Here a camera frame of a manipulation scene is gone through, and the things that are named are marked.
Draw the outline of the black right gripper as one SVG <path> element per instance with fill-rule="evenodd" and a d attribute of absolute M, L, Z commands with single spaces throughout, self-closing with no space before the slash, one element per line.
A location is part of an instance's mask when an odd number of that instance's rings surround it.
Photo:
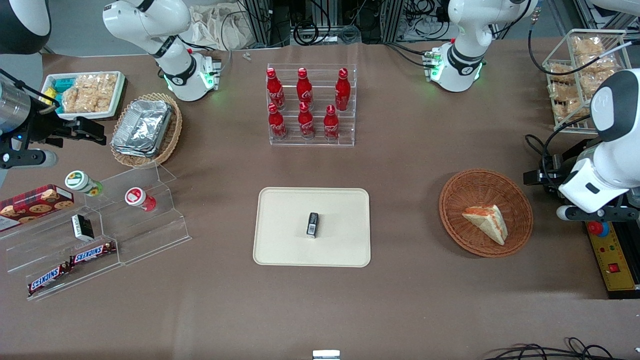
<path fill-rule="evenodd" d="M 70 122 L 60 118 L 54 109 L 36 108 L 29 111 L 29 143 L 41 143 L 62 148 L 64 139 L 90 141 L 100 146 L 106 145 L 105 127 L 85 117 L 74 118 L 74 128 Z"/>

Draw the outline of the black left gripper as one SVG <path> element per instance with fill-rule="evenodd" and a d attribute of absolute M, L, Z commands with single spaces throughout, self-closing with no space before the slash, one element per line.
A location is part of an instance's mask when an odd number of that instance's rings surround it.
<path fill-rule="evenodd" d="M 569 176 L 578 156 L 590 147 L 590 142 L 579 141 L 564 152 L 553 154 L 540 148 L 539 152 L 544 159 L 544 164 L 540 161 L 539 170 L 531 170 L 523 174 L 525 186 L 542 186 L 549 194 L 559 194 L 558 187 Z"/>

